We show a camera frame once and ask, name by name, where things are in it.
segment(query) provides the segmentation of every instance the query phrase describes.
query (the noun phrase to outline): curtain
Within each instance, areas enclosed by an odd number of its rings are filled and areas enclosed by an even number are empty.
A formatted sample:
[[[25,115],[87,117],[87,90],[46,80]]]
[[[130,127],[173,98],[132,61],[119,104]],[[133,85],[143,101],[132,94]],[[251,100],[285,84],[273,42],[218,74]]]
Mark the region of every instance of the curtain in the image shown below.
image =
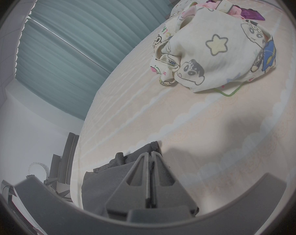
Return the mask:
[[[109,74],[171,12],[169,0],[38,0],[22,31],[16,79],[85,119]]]

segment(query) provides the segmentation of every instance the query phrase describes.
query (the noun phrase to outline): cartoon boy face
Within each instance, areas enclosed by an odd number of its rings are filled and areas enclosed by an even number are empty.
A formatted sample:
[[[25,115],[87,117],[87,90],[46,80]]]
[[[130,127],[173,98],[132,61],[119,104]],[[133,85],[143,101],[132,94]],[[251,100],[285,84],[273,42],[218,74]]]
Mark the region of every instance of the cartoon boy face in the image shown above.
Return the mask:
[[[265,43],[265,37],[261,29],[247,21],[242,23],[241,27],[250,41],[256,43],[260,48],[263,48]]]
[[[193,82],[195,85],[201,85],[205,80],[205,71],[195,59],[185,62],[181,68],[177,71],[177,76],[181,79]]]

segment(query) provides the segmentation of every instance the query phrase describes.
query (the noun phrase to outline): bed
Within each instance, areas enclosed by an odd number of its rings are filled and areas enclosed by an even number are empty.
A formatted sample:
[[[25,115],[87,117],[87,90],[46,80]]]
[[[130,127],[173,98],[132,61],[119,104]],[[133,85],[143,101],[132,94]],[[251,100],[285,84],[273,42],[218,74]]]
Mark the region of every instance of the bed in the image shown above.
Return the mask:
[[[161,86],[149,68],[158,27],[107,78],[89,109],[72,166],[78,207],[86,171],[156,140],[199,215],[234,200],[267,172],[288,185],[271,217],[285,205],[296,187],[296,30],[266,2],[229,1],[266,19],[258,23],[274,37],[277,68],[231,97],[192,93],[178,83]]]

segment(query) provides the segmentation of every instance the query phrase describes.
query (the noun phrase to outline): purple satin fabric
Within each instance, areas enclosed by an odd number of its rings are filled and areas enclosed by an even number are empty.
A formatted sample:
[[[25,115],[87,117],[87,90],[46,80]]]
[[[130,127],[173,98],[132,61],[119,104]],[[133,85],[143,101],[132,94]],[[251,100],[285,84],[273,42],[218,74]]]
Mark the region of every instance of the purple satin fabric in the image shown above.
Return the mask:
[[[263,20],[263,21],[265,20],[264,17],[256,10],[241,8],[237,5],[235,6],[242,10],[242,13],[240,15],[245,19],[255,19],[255,20]]]

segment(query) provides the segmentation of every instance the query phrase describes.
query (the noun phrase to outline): pink cloth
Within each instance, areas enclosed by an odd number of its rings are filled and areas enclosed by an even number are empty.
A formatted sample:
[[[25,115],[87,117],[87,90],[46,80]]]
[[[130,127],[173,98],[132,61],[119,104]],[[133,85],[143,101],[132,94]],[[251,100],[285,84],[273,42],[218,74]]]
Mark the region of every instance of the pink cloth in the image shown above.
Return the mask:
[[[220,1],[217,2],[204,2],[204,3],[198,3],[196,4],[196,6],[199,7],[206,7],[209,9],[216,9],[219,5]],[[229,15],[236,17],[236,18],[240,18],[240,19],[245,19],[244,17],[242,17],[240,14],[242,13],[242,10],[236,6],[233,6],[232,9],[229,11]]]

